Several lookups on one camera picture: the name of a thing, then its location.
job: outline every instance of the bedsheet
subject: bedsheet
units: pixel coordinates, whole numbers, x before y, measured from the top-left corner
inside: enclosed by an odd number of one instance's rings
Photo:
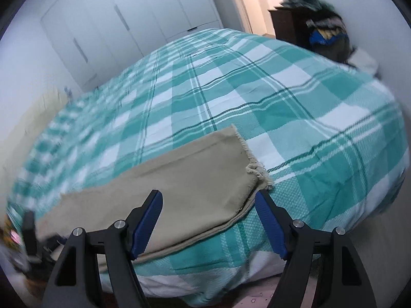
[[[204,30],[60,111],[30,152],[8,214],[19,227],[24,209],[40,218],[60,193],[106,184],[230,124],[273,178],[276,204],[313,228],[350,229],[383,209],[408,167],[400,108],[379,81],[282,41]],[[283,267],[252,209],[228,230],[135,271],[147,295],[201,306]],[[101,279],[109,288],[108,275]]]

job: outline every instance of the white wall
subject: white wall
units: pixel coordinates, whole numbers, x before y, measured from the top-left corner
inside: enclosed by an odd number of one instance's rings
[[[411,29],[391,0],[326,0],[354,45],[380,64],[383,82],[411,114]]]
[[[47,89],[81,93],[40,24],[45,1],[26,0],[0,40],[0,142]]]

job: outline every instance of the pillow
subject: pillow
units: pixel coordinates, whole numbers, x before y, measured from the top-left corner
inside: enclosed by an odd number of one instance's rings
[[[41,96],[21,117],[0,147],[0,227],[6,214],[7,196],[34,142],[67,104],[66,95],[52,89]]]

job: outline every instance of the blue gripper pad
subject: blue gripper pad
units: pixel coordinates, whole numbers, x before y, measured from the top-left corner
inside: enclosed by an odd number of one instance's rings
[[[285,247],[284,232],[261,192],[256,193],[255,207],[270,241],[271,248],[280,255],[281,259],[285,259],[288,251]]]
[[[144,252],[162,208],[163,195],[158,191],[133,233],[131,253],[134,258],[137,258],[139,254]]]

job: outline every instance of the wardrobe handle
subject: wardrobe handle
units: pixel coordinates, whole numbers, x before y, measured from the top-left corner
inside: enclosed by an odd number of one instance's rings
[[[73,39],[73,42],[75,44],[75,47],[79,50],[79,52],[80,52],[81,56],[83,57],[84,61],[86,63],[88,63],[88,59],[87,59],[86,55],[84,54],[83,50],[81,49],[79,43],[77,42],[77,40],[75,38]]]
[[[84,85],[91,83],[97,76],[97,74],[94,74]]]
[[[120,9],[118,8],[117,5],[114,5],[114,10],[116,11],[117,15],[119,16],[121,22],[123,23],[124,27],[127,29],[127,31],[130,31],[130,28],[126,22],[126,20],[123,17],[123,14],[121,13]]]

